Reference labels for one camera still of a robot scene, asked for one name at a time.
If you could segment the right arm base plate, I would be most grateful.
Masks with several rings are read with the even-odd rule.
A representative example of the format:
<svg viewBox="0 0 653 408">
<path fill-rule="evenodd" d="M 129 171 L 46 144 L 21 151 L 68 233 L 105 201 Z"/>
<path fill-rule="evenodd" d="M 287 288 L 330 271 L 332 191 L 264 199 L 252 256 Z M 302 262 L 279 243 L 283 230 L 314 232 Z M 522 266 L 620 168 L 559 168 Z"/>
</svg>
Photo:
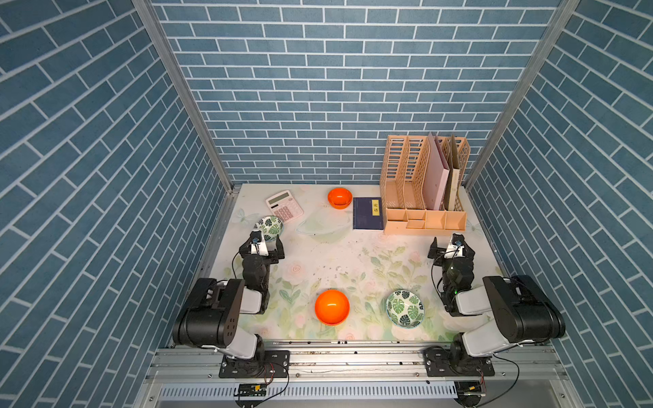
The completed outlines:
<svg viewBox="0 0 653 408">
<path fill-rule="evenodd" d="M 493 377 L 494 367 L 489 357 L 472 357 L 462 348 L 433 346 L 423 352 L 429 377 Z"/>
</svg>

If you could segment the green leaf bowl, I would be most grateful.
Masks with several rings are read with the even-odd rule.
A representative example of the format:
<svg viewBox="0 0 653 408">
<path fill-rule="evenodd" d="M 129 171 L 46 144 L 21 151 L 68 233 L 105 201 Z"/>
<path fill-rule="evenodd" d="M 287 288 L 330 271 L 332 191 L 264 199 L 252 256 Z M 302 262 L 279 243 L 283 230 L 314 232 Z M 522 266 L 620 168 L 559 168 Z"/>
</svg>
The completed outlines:
<svg viewBox="0 0 653 408">
<path fill-rule="evenodd" d="M 275 241 L 283 231 L 283 221 L 277 216 L 265 216 L 255 224 L 255 229 L 261 231 L 265 241 Z"/>
<path fill-rule="evenodd" d="M 401 328 L 416 328 L 425 319 L 421 299 L 406 289 L 391 292 L 385 301 L 385 309 L 390 321 Z"/>
</svg>

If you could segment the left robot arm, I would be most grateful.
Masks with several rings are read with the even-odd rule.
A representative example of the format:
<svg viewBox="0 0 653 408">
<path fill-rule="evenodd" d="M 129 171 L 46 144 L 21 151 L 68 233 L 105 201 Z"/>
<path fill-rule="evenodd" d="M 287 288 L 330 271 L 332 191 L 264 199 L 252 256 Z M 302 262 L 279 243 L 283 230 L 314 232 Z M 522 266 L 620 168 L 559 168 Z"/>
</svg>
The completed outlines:
<svg viewBox="0 0 653 408">
<path fill-rule="evenodd" d="M 214 350 L 232 360 L 259 362 L 265 355 L 261 336 L 238 326 L 242 315 L 262 315 L 270 301 L 270 267 L 285 258 L 277 238 L 268 248 L 256 238 L 239 248 L 242 278 L 200 278 L 173 325 L 173 342 Z"/>
</svg>

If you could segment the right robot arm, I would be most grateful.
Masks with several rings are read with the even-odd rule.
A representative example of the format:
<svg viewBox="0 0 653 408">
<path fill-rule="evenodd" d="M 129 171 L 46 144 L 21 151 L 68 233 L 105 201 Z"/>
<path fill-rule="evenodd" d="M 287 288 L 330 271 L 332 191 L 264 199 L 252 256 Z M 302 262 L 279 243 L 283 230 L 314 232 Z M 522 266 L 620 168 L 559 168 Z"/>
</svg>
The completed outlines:
<svg viewBox="0 0 653 408">
<path fill-rule="evenodd" d="M 473 287 L 474 257 L 475 251 L 460 234 L 454 234 L 445 248 L 433 241 L 428 253 L 433 265 L 442 269 L 435 290 L 447 313 L 453 317 L 491 314 L 487 323 L 455 337 L 454 358 L 488 357 L 566 334 L 561 312 L 532 277 L 490 275 L 482 278 L 481 286 Z"/>
</svg>

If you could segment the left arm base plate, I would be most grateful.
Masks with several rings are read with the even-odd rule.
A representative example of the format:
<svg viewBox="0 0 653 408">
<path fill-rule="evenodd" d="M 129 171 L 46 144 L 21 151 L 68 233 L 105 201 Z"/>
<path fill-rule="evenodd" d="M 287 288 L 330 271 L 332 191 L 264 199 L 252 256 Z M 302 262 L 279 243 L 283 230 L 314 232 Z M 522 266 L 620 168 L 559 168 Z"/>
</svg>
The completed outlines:
<svg viewBox="0 0 653 408">
<path fill-rule="evenodd" d="M 290 356 L 289 350 L 268 350 L 263 354 L 257 353 L 250 360 L 236 359 L 225 355 L 219 369 L 219 378 L 287 378 Z"/>
</svg>

